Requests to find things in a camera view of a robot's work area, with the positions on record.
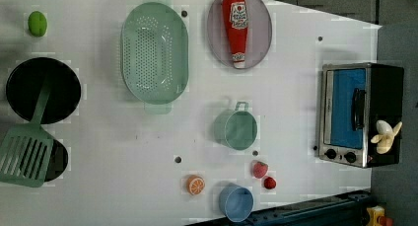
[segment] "strawberry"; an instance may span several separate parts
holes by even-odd
[[[268,189],[276,188],[276,181],[273,178],[268,177],[264,180],[264,187]]]
[[[261,179],[262,177],[264,177],[265,174],[267,174],[267,170],[268,165],[258,161],[257,163],[255,163],[254,168],[252,169],[252,174],[256,178]]]

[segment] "toaster oven door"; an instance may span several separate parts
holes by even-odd
[[[363,148],[366,70],[327,71],[324,143]]]

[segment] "purple plate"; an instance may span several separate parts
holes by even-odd
[[[215,0],[209,10],[207,33],[210,48],[226,66],[234,67],[230,44],[225,32],[222,1]],[[258,64],[267,54],[271,43],[271,19],[261,0],[245,0],[249,18],[246,38],[245,67]]]

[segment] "red ketchup bottle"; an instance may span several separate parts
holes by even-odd
[[[248,32],[245,0],[224,0],[222,11],[234,66],[245,68],[246,34]]]

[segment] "toaster oven knob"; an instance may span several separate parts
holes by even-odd
[[[356,155],[353,152],[348,152],[346,155],[344,155],[344,158],[350,164],[356,162],[356,160],[357,160]]]
[[[335,150],[333,149],[328,149],[325,152],[326,157],[328,157],[329,159],[335,159],[335,157],[337,157],[337,152],[335,152]]]

